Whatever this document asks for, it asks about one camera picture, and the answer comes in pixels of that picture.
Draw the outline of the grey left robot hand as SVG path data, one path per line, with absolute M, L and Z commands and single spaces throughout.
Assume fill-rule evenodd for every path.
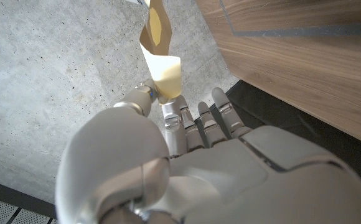
M 224 125 L 152 80 L 92 117 L 58 169 L 60 223 L 361 223 L 361 178 L 328 150 L 274 126 L 249 128 L 221 88 Z

